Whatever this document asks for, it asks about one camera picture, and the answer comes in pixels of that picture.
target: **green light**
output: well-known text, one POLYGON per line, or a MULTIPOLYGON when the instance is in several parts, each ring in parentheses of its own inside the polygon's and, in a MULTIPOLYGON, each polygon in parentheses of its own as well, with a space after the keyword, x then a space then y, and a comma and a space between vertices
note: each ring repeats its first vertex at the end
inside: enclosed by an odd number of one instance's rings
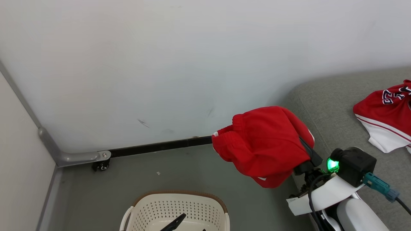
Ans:
POLYGON ((327 169, 329 172, 338 172, 339 166, 338 161, 333 161, 330 158, 327 159, 327 169))

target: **red stripe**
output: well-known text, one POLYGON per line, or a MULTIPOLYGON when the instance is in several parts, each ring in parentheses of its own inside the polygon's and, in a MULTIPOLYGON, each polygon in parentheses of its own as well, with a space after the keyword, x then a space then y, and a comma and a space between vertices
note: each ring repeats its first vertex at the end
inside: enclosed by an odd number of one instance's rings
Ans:
POLYGON ((369 123, 369 124, 372 124, 372 125, 375 125, 375 126, 378 126, 378 127, 382 127, 382 128, 384 128, 384 129, 387 129, 388 131, 390 131, 390 132, 392 132, 392 133, 395 133, 395 134, 399 135, 400 137, 402 137, 402 138, 408 140, 409 142, 411 142, 410 139, 402 136, 401 134, 396 133, 395 131, 393 131, 393 130, 391 130, 391 129, 389 129, 389 128, 383 127, 383 126, 378 125, 378 124, 373 124, 373 123, 371 123, 371 122, 368 122, 368 121, 366 121, 366 120, 360 119, 360 118, 358 118, 358 117, 357 117, 357 119, 359 119, 359 120, 361 120, 361 121, 364 121, 364 122, 366 122, 366 123, 369 123))

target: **gray sofa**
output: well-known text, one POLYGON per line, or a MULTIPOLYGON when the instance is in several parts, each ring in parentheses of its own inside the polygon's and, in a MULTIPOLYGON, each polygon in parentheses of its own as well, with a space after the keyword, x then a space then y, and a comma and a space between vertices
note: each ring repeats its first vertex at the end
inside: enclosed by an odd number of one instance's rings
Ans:
MULTIPOLYGON (((314 149, 324 159, 321 168, 326 169, 326 160, 335 148, 359 147, 377 158, 374 174, 398 190, 400 199, 411 206, 411 154, 405 148, 383 153, 374 147, 352 111, 373 91, 401 84, 405 79, 411 79, 411 67, 319 79, 293 89, 283 106, 294 112, 314 135, 314 149)), ((302 176, 294 176, 294 180, 298 188, 304 183, 302 176)), ((390 230, 411 230, 411 217, 397 202, 390 203, 368 187, 358 194, 390 230)))

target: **black cable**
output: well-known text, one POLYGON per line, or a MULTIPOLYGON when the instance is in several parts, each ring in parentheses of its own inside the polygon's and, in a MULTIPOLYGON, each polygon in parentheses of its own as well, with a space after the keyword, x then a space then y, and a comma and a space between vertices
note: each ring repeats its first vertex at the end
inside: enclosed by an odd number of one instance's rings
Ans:
POLYGON ((396 201, 398 201, 398 203, 405 209, 405 211, 407 211, 407 213, 409 213, 409 215, 411 215, 411 210, 410 208, 408 208, 408 206, 406 206, 404 204, 404 202, 402 202, 402 200, 400 200, 398 197, 395 198, 396 201))
POLYGON ((309 202, 309 207, 311 208, 312 216, 314 217, 315 223, 317 223, 318 229, 319 229, 320 231, 324 231, 324 229, 323 229, 323 226, 322 226, 322 224, 321 224, 321 222, 320 222, 320 219, 318 218, 318 216, 317 216, 317 214, 316 214, 316 212, 315 212, 315 210, 314 210, 314 205, 312 204, 311 193, 312 193, 312 190, 313 190, 313 188, 314 188, 314 185, 315 185, 318 181, 320 181, 322 178, 326 178, 326 177, 329 177, 329 176, 330 176, 330 175, 328 175, 328 174, 321 175, 321 176, 317 176, 317 177, 311 182, 311 184, 310 184, 310 186, 309 186, 309 189, 308 189, 308 202, 309 202))

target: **white board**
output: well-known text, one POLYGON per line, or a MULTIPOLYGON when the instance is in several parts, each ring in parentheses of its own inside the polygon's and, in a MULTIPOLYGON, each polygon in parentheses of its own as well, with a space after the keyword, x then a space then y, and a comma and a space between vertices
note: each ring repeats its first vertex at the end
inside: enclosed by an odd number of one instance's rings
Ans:
POLYGON ((65 151, 207 136, 318 76, 411 63, 407 0, 3 0, 0 59, 65 151))
POLYGON ((0 73, 0 230, 36 230, 55 163, 0 73))

